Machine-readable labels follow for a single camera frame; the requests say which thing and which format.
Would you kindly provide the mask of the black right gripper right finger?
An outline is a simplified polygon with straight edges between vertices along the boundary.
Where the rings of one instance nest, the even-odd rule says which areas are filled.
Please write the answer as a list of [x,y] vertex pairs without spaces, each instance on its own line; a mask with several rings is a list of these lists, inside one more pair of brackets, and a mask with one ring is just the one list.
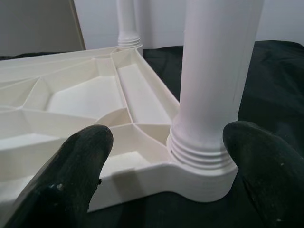
[[267,228],[304,226],[304,159],[281,137],[246,121],[223,129],[223,143]]

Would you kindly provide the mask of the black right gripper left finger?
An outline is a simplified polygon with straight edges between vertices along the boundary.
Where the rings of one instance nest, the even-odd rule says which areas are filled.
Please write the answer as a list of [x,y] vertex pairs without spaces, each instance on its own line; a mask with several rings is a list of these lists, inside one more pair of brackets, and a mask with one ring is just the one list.
[[113,147],[104,125],[71,135],[26,185],[2,228],[83,228],[100,173]]

